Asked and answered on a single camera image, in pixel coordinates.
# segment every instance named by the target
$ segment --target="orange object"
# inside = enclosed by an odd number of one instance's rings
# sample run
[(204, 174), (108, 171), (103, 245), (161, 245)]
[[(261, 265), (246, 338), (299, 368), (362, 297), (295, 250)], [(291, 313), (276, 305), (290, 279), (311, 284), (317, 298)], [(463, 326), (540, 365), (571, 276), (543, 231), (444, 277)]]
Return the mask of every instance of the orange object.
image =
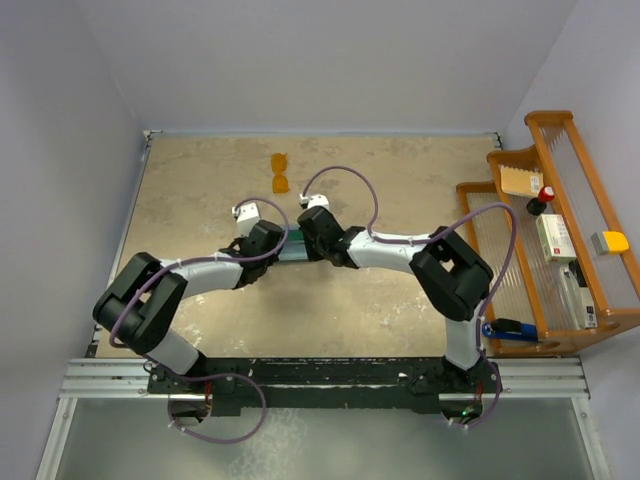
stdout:
[(287, 154), (274, 153), (271, 155), (271, 170), (275, 173), (273, 177), (273, 193), (287, 193), (289, 191), (289, 180), (284, 176), (287, 170)]
[(271, 155), (271, 170), (273, 173), (284, 173), (287, 170), (287, 154), (274, 153)]
[(284, 175), (273, 177), (273, 193), (287, 193), (289, 191), (289, 180)]

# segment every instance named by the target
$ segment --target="wooden rack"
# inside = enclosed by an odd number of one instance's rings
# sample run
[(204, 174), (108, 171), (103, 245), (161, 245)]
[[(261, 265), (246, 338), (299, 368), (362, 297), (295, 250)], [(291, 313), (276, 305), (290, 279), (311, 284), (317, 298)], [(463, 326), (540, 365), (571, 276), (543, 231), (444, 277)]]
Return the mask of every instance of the wooden rack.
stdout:
[[(514, 285), (526, 289), (531, 315), (538, 330), (538, 343), (492, 340), (494, 354), (503, 356), (559, 355), (574, 353), (608, 337), (640, 325), (640, 268), (632, 250), (622, 255), (600, 256), (591, 243), (598, 230), (623, 232), (609, 197), (569, 111), (536, 111), (525, 117), (534, 144), (523, 150), (494, 151), (487, 155), (493, 182), (457, 186), (464, 213), (471, 211), (474, 198), (492, 198), (511, 205), (518, 214), (520, 230), (516, 242), (517, 266), (510, 274)], [(555, 285), (556, 264), (546, 265), (535, 234), (535, 218), (524, 209), (527, 199), (500, 189), (500, 166), (538, 170), (545, 185), (551, 185), (553, 212), (561, 214), (569, 230), (576, 256), (594, 300), (598, 327), (579, 329), (567, 322), (569, 312)], [(511, 228), (510, 217), (505, 221)], [(471, 245), (482, 254), (488, 244), (476, 232), (476, 222), (467, 223)], [(487, 311), (488, 320), (510, 316), (498, 297)]]

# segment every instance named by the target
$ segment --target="cardboard box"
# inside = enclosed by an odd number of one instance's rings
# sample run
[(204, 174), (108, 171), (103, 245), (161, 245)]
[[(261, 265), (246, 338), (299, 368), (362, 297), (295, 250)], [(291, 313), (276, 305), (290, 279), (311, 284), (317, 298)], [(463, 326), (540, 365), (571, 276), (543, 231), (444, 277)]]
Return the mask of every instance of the cardboard box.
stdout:
[(536, 227), (547, 263), (569, 263), (575, 260), (576, 251), (562, 215), (540, 215), (536, 219)]

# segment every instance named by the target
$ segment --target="wooden table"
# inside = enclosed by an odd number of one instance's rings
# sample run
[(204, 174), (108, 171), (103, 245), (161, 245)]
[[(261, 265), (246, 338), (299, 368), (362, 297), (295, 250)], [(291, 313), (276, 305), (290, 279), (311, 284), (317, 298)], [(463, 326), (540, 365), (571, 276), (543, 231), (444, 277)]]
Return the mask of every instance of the wooden table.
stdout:
[[(212, 253), (234, 238), (231, 207), (254, 195), (276, 200), (295, 222), (298, 193), (322, 167), (354, 167), (380, 197), (376, 230), (424, 233), (460, 218), (455, 185), (491, 178), (484, 137), (170, 137), (153, 141), (122, 253), (158, 258)], [(289, 155), (291, 191), (271, 194), (270, 156)], [(346, 172), (318, 179), (343, 226), (364, 225), (372, 200)], [(269, 207), (263, 218), (281, 223)], [(444, 322), (410, 275), (328, 262), (276, 265), (256, 284), (185, 300), (173, 323), (209, 356), (440, 356)], [(113, 350), (103, 336), (100, 357)]]

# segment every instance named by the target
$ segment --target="white wall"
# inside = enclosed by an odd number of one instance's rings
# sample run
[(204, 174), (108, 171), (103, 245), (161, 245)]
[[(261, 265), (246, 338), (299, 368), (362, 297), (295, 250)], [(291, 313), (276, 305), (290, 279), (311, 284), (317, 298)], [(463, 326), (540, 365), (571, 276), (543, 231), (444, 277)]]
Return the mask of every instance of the white wall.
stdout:
[(0, 465), (35, 476), (68, 358), (84, 354), (141, 128), (71, 0), (0, 6)]
[(145, 128), (504, 128), (576, 0), (78, 0)]
[[(505, 135), (509, 148), (531, 144), (531, 110), (569, 109), (627, 235), (640, 252), (640, 2), (580, 0)], [(616, 478), (640, 472), (640, 330), (583, 355)]]

